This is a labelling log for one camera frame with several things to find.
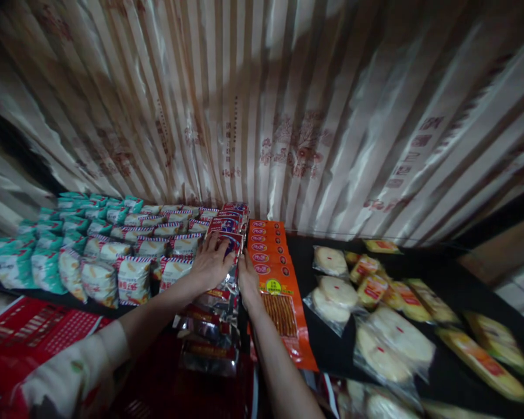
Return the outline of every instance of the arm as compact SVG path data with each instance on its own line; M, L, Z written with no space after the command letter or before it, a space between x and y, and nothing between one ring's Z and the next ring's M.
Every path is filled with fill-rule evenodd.
M278 418L323 418L316 399L289 358L266 313L260 297L259 277L248 253L246 258L244 255L239 257L239 288L254 329L254 341L274 415Z

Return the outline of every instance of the yellow snack package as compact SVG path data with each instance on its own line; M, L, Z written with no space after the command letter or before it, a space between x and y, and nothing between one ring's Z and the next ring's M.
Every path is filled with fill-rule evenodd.
M524 403L524 386L467 334L441 328L436 333L489 387L509 400Z
M479 345L497 360L524 375L524 354L512 332L499 322L478 313L464 313Z
M357 295L359 295L359 300L363 306L367 310L372 310L382 299L387 289L388 281L378 275L368 275L357 288Z
M425 307L423 307L407 285L403 282L394 281L391 283L391 286L398 292L400 297L402 297L403 313L406 317L419 322L433 322L433 318L429 312L425 310Z
M363 239L367 249L374 253L391 253L403 254L394 242L389 240L365 240Z

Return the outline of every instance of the light blue snack bag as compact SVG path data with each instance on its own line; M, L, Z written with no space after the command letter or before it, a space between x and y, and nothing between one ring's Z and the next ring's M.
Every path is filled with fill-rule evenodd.
M39 288L55 294L66 294L68 290L60 280L57 251L36 248L31 256L33 281Z

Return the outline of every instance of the beige curtain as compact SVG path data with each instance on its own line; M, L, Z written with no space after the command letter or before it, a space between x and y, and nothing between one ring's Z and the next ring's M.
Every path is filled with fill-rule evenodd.
M524 1L14 1L0 114L71 190L427 244L523 187Z

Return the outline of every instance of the white snack bag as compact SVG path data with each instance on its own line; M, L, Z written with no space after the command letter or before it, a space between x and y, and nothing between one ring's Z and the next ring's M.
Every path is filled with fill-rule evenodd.
M153 258L125 256L116 261L118 298L126 306L140 306L151 298L150 266Z
M345 262L344 252L324 246L314 247L313 268L326 275L339 278L349 278L348 265Z
M118 308L116 269L104 262L82 258L82 285L94 301L109 308Z
M70 294L80 300L82 303L87 303L87 295L83 290L82 274L80 272L80 262L82 257L74 249L63 246L60 249L60 257L58 260L58 271L60 272L60 280Z

